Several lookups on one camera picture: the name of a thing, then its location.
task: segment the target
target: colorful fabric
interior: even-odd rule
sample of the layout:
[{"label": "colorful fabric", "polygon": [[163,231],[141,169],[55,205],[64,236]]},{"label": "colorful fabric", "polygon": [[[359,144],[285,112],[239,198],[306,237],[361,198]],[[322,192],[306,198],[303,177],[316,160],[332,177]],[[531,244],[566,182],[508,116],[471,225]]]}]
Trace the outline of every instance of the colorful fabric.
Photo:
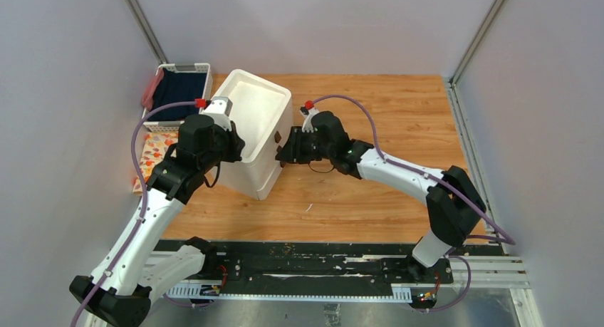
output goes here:
[{"label": "colorful fabric", "polygon": [[[168,147],[178,142],[178,133],[148,133],[145,136],[145,145],[142,147],[142,155],[140,157],[140,170],[145,177],[145,181],[151,176],[153,167],[164,159]],[[142,194],[140,181],[135,178],[132,192],[138,195]]]}]

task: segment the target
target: white plastic basket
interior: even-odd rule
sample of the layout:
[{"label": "white plastic basket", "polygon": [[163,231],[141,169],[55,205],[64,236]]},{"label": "white plastic basket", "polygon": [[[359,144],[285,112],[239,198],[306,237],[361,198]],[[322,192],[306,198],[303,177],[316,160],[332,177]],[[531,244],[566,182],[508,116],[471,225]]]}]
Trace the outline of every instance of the white plastic basket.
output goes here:
[{"label": "white plastic basket", "polygon": [[218,183],[264,200],[269,195],[281,165],[275,160],[293,125],[291,92],[241,69],[232,71],[214,94],[233,103],[229,117],[246,145],[241,162],[221,163]]},{"label": "white plastic basket", "polygon": [[[163,68],[167,71],[174,73],[206,73],[206,83],[204,86],[204,99],[209,100],[212,91],[212,72],[209,67],[209,63],[189,63],[189,64],[176,64],[176,63],[163,63],[157,67],[157,72]],[[147,115],[147,109],[142,112],[142,116]],[[143,125],[152,133],[161,133],[169,131],[178,131],[178,127],[184,122],[184,120],[172,120],[166,122],[145,122]]]}]

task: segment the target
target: wooden floor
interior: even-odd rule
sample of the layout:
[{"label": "wooden floor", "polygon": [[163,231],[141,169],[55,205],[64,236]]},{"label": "wooden floor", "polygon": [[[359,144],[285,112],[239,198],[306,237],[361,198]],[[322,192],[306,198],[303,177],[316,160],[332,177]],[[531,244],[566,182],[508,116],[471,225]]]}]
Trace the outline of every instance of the wooden floor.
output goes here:
[{"label": "wooden floor", "polygon": [[[297,125],[297,108],[307,100],[345,94],[372,114],[385,152],[428,167],[467,167],[439,76],[260,76],[291,91]],[[213,90],[225,77],[215,77]],[[317,106],[334,112],[351,138],[373,143],[367,118],[352,103],[330,99]],[[336,171],[287,165],[264,201],[220,186],[200,188],[163,237],[415,243],[428,229],[426,208],[406,194]],[[482,223],[476,232],[484,233]]]}]

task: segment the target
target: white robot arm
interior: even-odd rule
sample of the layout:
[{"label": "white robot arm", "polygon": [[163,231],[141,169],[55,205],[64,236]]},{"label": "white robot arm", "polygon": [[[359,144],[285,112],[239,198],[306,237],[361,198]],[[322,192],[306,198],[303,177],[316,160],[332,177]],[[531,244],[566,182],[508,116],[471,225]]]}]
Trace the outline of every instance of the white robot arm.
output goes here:
[{"label": "white robot arm", "polygon": [[203,114],[191,115],[180,125],[179,142],[168,148],[147,181],[146,208],[141,200],[124,232],[90,276],[72,280],[69,290],[80,302],[89,300],[86,310],[113,326],[139,326],[151,305],[178,282],[204,271],[215,272],[216,247],[197,237],[153,267],[144,266],[193,192],[204,183],[213,187],[205,174],[215,166],[219,169],[220,162],[241,160],[245,143],[229,119],[230,109],[228,98],[214,98]]},{"label": "white robot arm", "polygon": [[370,143],[351,140],[332,112],[319,112],[312,102],[307,102],[301,112],[305,116],[304,123],[291,128],[277,160],[308,164],[328,159],[344,175],[384,183],[427,206],[430,230],[418,241],[412,257],[408,257],[410,272],[425,271],[451,248],[463,245],[481,218],[473,207],[451,192],[450,187],[485,210],[463,169],[452,166],[445,171],[415,165],[390,156]]}]

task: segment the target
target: cable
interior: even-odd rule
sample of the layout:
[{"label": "cable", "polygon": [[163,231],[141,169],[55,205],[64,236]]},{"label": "cable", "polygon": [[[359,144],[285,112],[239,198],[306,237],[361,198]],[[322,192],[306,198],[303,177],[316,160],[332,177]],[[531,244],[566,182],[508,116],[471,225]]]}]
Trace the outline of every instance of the cable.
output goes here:
[{"label": "cable", "polygon": [[476,212],[476,214],[478,214],[482,219],[484,219],[484,221],[487,224],[491,225],[493,227],[493,229],[495,229],[495,232],[499,233],[503,237],[503,238],[498,238],[497,239],[498,242],[503,242],[503,243],[510,244],[510,245],[516,245],[516,241],[514,241],[514,239],[509,234],[507,234],[507,232],[505,232],[498,224],[496,224],[493,221],[493,219],[489,218],[486,215],[486,213],[484,213],[482,211],[482,209],[480,209],[478,206],[476,206],[475,203],[473,203],[470,199],[468,199],[463,193],[461,193],[459,190],[457,190],[457,188],[453,187],[450,183],[445,182],[444,180],[442,180],[430,173],[424,172],[423,170],[418,169],[416,167],[412,167],[410,165],[405,165],[403,163],[386,158],[386,155],[380,149],[380,143],[378,142],[378,132],[375,129],[375,123],[373,122],[373,119],[371,118],[371,114],[369,114],[369,111],[367,111],[367,109],[365,107],[363,107],[363,105],[361,103],[359,103],[357,100],[355,100],[347,95],[330,94],[330,95],[325,95],[323,97],[313,100],[313,104],[316,104],[320,101],[323,101],[323,100],[329,99],[329,98],[340,98],[340,99],[348,100],[351,103],[357,105],[364,112],[364,114],[367,116],[367,119],[369,120],[369,123],[371,124],[371,130],[373,132],[373,144],[375,146],[375,151],[382,158],[382,160],[384,160],[386,163],[390,163],[391,165],[394,165],[396,167],[400,167],[402,169],[415,172],[422,176],[427,176],[432,181],[435,181],[439,185],[446,187],[449,191],[451,191],[453,194],[455,194],[460,199],[462,199],[468,206],[470,206]]},{"label": "cable", "polygon": [[113,259],[107,266],[107,269],[104,271],[103,275],[98,279],[97,283],[90,290],[88,295],[86,295],[86,297],[82,300],[82,303],[78,307],[78,310],[75,311],[75,314],[73,315],[73,318],[71,319],[71,327],[77,326],[78,319],[80,318],[80,315],[82,315],[82,312],[84,312],[84,309],[88,305],[88,302],[90,302],[90,299],[94,296],[94,294],[96,294],[96,292],[98,291],[100,286],[102,286],[103,282],[105,282],[105,280],[107,279],[107,272],[111,272],[113,270],[113,268],[115,267],[117,262],[120,260],[120,257],[124,254],[124,252],[126,251],[128,246],[134,239],[134,236],[138,232],[140,225],[144,221],[145,213],[147,211],[147,184],[145,183],[145,176],[143,176],[142,171],[140,170],[140,166],[138,165],[138,159],[136,157],[136,137],[138,135],[138,131],[142,127],[142,124],[155,113],[166,110],[168,108],[176,108],[178,106],[188,106],[188,105],[196,105],[196,104],[197,103],[195,101],[187,101],[187,102],[182,102],[182,103],[170,103],[170,104],[164,105],[162,107],[156,108],[156,109],[152,110],[151,112],[149,112],[135,126],[134,132],[132,132],[132,141],[130,143],[130,154],[132,156],[132,163],[134,164],[136,175],[138,176],[138,179],[140,181],[140,189],[142,190],[142,200],[141,200],[141,204],[140,204],[141,209],[140,209],[140,213],[139,213],[139,217],[142,219],[138,219],[136,221],[136,223],[134,224],[134,227],[132,228],[132,231],[130,231],[130,234],[128,235],[124,244],[120,247],[118,252],[115,253],[115,256],[113,257]]},{"label": "cable", "polygon": [[214,186],[218,182],[218,178],[220,177],[220,164],[221,163],[222,163],[222,161],[218,162],[218,165],[216,165],[216,177],[214,178],[214,181],[213,181],[212,185],[210,185],[209,182],[208,182],[208,180],[207,180],[207,178],[204,177],[204,183],[206,184],[206,187],[208,187],[208,188],[214,188]]},{"label": "cable", "polygon": [[335,169],[335,165],[332,165],[332,166],[331,166],[331,169],[329,169],[328,171],[326,171],[326,172],[320,172],[320,171],[318,171],[318,170],[313,169],[313,168],[311,167],[311,164],[310,164],[310,163],[308,163],[308,167],[309,167],[309,168],[310,168],[312,171],[314,171],[314,172],[318,172],[319,174],[327,174],[327,173],[329,173],[329,172],[332,172],[332,171]]},{"label": "cable", "polygon": [[[220,290],[222,290],[224,288],[225,283],[227,282],[227,277],[229,275],[229,273],[227,272],[227,268],[224,267],[224,265],[218,266],[217,269],[221,269],[222,270],[222,285],[220,287]],[[179,306],[182,308],[204,308],[209,306],[210,304],[214,303],[213,301],[208,302],[208,303],[182,303],[179,301],[174,300],[173,298],[169,297],[166,294],[162,295],[164,297],[164,299],[166,299],[166,301],[174,304],[175,306]]]},{"label": "cable", "polygon": [[503,240],[502,238],[493,237],[493,236],[481,236],[478,234],[470,234],[466,239],[485,239],[485,240],[490,240],[491,242],[505,243],[505,240]]},{"label": "cable", "polygon": [[449,255],[449,258],[459,259],[460,261],[463,261],[466,264],[466,268],[468,269],[468,283],[466,284],[466,287],[455,300],[445,304],[444,306],[440,306],[440,307],[436,307],[436,308],[432,308],[432,309],[415,309],[416,311],[420,311],[422,313],[429,313],[431,311],[444,311],[444,310],[447,310],[447,309],[455,306],[456,304],[458,304],[468,294],[468,291],[470,290],[470,283],[472,282],[472,270],[470,269],[470,263],[468,263],[468,261],[465,258],[462,258],[460,256]]},{"label": "cable", "polygon": [[430,296],[436,295],[436,293],[438,292],[438,289],[440,289],[440,275],[438,274],[438,271],[435,271],[434,275],[437,277],[436,286],[434,286],[434,289],[432,289],[431,291],[428,291],[426,294],[424,294],[422,301],[429,298]]},{"label": "cable", "polygon": [[170,302],[171,304],[173,304],[177,307],[182,307],[182,308],[204,308],[204,307],[207,307],[210,304],[214,303],[213,301],[208,302],[208,303],[184,303],[184,302],[176,301],[166,294],[163,294],[163,296],[164,296],[164,299],[166,299],[166,301]]}]

